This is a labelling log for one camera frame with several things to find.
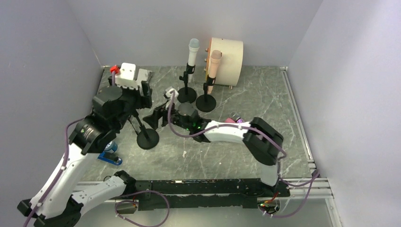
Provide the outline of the pink microphone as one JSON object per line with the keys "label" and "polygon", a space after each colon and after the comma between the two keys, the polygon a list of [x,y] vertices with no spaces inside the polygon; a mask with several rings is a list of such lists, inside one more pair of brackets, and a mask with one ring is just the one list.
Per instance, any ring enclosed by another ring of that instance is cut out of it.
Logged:
{"label": "pink microphone", "polygon": [[225,122],[226,122],[226,123],[235,123],[235,121],[234,121],[233,119],[231,119],[231,118],[227,118],[227,119],[225,120]]}

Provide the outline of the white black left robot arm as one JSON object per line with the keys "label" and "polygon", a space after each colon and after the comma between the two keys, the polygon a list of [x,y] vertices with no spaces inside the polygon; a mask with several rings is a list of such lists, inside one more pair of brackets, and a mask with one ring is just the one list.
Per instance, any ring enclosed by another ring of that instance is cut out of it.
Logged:
{"label": "white black left robot arm", "polygon": [[93,97],[91,113],[75,120],[75,129],[65,135],[64,154],[45,185],[33,198],[18,204],[27,222],[34,219],[36,227],[72,227],[104,201],[136,190],[136,180],[122,170],[101,184],[73,191],[125,123],[139,109],[152,106],[151,95],[149,83],[142,81],[134,87],[104,87]]}

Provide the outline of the black round-base mic stand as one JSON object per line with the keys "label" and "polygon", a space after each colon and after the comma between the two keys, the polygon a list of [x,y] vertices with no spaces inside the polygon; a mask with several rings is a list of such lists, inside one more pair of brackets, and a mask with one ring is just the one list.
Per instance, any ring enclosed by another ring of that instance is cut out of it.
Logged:
{"label": "black round-base mic stand", "polygon": [[141,149],[149,150],[159,143],[159,134],[152,128],[146,128],[135,111],[132,115],[139,124],[140,131],[137,133],[137,144]]}
{"label": "black round-base mic stand", "polygon": [[178,90],[178,101],[180,103],[193,103],[197,99],[196,91],[188,87],[189,76],[194,73],[195,66],[186,65],[186,70],[183,72],[183,75],[179,77],[179,80],[184,82],[184,87]]}
{"label": "black round-base mic stand", "polygon": [[211,112],[216,108],[217,102],[212,95],[208,94],[208,84],[203,83],[203,95],[200,95],[195,102],[196,107],[202,112]]}

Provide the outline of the peach microphone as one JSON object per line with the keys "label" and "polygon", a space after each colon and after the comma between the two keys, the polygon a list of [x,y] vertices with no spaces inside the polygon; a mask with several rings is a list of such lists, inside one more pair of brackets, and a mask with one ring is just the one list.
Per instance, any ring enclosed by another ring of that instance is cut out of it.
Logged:
{"label": "peach microphone", "polygon": [[214,50],[210,55],[209,73],[207,76],[207,94],[211,94],[215,84],[217,70],[221,61],[222,53],[220,50]]}

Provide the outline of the grey white booklet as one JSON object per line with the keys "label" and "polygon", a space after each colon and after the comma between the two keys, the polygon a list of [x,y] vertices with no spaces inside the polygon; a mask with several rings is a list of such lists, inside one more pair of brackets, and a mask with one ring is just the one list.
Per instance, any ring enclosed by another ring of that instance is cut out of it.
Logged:
{"label": "grey white booklet", "polygon": [[138,83],[142,83],[143,81],[148,83],[149,80],[152,78],[153,74],[154,72],[151,70],[138,69],[136,81]]}

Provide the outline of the white microphone silver grille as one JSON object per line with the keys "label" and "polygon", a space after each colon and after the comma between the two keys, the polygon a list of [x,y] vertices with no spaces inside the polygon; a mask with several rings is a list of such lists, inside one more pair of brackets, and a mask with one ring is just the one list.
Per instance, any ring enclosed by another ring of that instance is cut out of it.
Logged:
{"label": "white microphone silver grille", "polygon": [[189,46],[189,56],[187,61],[187,73],[188,73],[188,82],[191,82],[195,70],[197,52],[200,48],[200,42],[198,39],[192,38],[188,46]]}

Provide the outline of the cream cylindrical speaker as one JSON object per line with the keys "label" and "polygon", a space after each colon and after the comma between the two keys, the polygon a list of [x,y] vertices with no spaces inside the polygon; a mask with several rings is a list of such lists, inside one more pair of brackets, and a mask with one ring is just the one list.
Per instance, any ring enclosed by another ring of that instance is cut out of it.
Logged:
{"label": "cream cylindrical speaker", "polygon": [[205,59],[207,64],[205,68],[205,81],[207,81],[209,73],[210,55],[214,50],[220,50],[222,53],[215,84],[228,86],[229,88],[236,86],[243,65],[244,43],[237,40],[212,37],[206,49],[208,56]]}

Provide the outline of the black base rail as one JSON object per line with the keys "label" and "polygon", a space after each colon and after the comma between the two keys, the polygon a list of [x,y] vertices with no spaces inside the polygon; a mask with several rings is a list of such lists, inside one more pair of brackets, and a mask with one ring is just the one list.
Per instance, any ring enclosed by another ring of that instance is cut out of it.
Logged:
{"label": "black base rail", "polygon": [[242,207],[255,209],[272,198],[289,197],[288,187],[278,181],[268,186],[259,178],[208,180],[138,180],[135,189],[115,196],[136,200],[139,210],[163,208]]}

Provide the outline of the blue box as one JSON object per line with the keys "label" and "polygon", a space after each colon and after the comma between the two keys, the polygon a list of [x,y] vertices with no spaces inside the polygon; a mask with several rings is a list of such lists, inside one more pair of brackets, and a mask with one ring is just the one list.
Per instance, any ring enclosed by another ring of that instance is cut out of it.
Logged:
{"label": "blue box", "polygon": [[117,143],[111,141],[106,145],[103,152],[97,157],[97,159],[113,164],[115,166],[119,166],[122,164],[122,159],[116,155],[117,149]]}

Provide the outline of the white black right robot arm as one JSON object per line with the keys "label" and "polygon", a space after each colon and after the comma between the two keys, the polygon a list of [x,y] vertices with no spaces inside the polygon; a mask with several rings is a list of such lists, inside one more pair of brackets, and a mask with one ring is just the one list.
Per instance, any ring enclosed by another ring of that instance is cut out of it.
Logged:
{"label": "white black right robot arm", "polygon": [[188,138],[197,142],[231,142],[243,144],[261,166],[260,180],[275,186],[279,180],[279,153],[284,137],[262,118],[250,122],[227,123],[203,118],[191,104],[161,105],[143,118],[154,130],[159,126],[178,126],[188,131]]}

